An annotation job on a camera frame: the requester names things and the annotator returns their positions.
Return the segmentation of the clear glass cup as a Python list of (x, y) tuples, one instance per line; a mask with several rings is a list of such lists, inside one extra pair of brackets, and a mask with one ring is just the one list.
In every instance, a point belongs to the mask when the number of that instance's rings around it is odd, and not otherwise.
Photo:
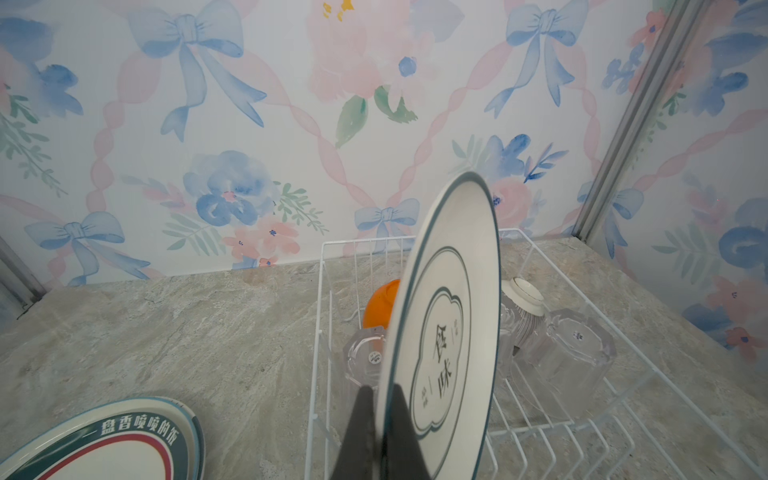
[(510, 384), (543, 414), (575, 420), (616, 358), (614, 338), (597, 320), (572, 309), (555, 310), (514, 356)]
[(346, 379), (355, 387), (378, 387), (386, 330), (377, 326), (359, 329), (344, 349), (343, 367)]

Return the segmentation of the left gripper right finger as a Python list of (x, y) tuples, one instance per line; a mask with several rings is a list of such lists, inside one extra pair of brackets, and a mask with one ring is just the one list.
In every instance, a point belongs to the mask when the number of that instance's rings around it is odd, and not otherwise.
[(426, 467), (415, 428), (410, 419), (408, 404), (399, 384), (395, 384), (385, 421), (382, 479), (428, 480)]

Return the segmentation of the white deep plate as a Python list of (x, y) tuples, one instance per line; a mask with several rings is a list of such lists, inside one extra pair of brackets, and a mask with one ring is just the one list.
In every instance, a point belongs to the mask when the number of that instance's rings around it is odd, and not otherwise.
[(3, 479), (202, 479), (203, 429), (167, 397), (90, 409), (41, 434), (1, 463)]

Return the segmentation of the clear glass cup back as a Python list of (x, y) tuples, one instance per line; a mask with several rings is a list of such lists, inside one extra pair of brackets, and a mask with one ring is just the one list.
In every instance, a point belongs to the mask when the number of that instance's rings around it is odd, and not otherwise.
[(543, 414), (575, 420), (616, 358), (614, 338), (597, 320), (572, 309), (555, 310), (514, 356), (510, 384)]

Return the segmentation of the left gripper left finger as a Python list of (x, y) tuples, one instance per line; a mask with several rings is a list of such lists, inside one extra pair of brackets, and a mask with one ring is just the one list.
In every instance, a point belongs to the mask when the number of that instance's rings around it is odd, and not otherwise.
[(339, 450), (331, 480), (371, 480), (375, 446), (374, 392), (362, 386)]

